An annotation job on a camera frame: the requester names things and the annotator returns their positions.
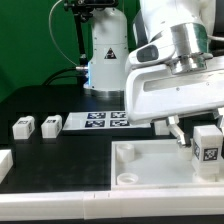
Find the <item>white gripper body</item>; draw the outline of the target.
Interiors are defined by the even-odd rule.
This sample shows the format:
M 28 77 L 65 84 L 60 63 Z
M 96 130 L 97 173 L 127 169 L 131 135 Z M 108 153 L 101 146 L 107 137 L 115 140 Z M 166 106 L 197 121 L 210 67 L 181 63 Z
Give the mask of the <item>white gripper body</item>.
M 147 44 L 129 54 L 126 73 L 125 110 L 132 124 L 224 107 L 224 56 Z

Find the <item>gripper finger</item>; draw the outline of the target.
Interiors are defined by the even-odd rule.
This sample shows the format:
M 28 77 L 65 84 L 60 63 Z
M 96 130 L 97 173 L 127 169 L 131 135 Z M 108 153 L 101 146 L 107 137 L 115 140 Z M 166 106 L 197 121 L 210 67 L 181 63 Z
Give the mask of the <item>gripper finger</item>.
M 217 120 L 217 127 L 220 128 L 222 133 L 224 134 L 224 107 L 217 108 L 213 112 L 213 116 Z
M 166 125 L 169 131 L 176 137 L 179 146 L 189 148 L 191 146 L 190 137 L 181 130 L 178 124 L 179 117 L 177 115 L 170 116 L 166 119 Z

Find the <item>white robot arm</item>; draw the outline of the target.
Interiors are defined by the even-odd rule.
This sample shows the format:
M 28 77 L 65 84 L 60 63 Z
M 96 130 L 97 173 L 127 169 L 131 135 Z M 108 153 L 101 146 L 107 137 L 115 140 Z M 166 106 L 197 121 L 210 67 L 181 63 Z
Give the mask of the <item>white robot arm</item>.
M 209 49 L 216 0 L 139 0 L 136 49 L 127 50 L 126 18 L 93 7 L 93 56 L 85 87 L 123 93 L 132 124 L 186 117 L 224 106 L 224 56 Z

